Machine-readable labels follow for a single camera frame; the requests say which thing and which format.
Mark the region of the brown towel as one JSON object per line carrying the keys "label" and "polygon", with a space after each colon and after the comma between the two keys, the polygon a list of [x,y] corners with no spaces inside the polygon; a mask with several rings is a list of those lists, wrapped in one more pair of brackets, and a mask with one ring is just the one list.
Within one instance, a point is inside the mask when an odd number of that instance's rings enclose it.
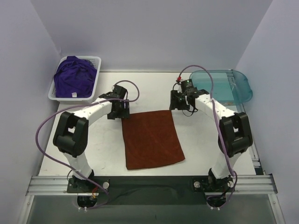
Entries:
{"label": "brown towel", "polygon": [[170,110],[122,119],[127,170],[160,168],[185,160]]}

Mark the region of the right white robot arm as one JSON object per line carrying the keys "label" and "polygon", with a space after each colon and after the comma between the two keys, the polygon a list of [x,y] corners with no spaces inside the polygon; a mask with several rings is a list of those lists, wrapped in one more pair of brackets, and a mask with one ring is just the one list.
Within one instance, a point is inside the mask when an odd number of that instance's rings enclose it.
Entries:
{"label": "right white robot arm", "polygon": [[216,163],[209,170],[213,182],[229,176],[236,177],[234,165],[253,144],[249,118],[244,112],[234,112],[212,97],[206,90],[198,90],[192,80],[177,81],[171,90],[170,110],[198,111],[214,120],[220,148]]}

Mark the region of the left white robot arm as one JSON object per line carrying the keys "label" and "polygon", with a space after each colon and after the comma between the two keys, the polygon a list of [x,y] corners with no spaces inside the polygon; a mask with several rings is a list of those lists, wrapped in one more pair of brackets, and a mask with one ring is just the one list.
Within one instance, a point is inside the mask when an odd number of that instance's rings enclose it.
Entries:
{"label": "left white robot arm", "polygon": [[107,119],[129,117],[128,91],[115,85],[111,92],[102,94],[96,105],[75,112],[63,112],[60,115],[53,145],[63,153],[70,166],[83,176],[93,180],[94,171],[88,164],[85,149],[88,143],[89,126],[103,116]]}

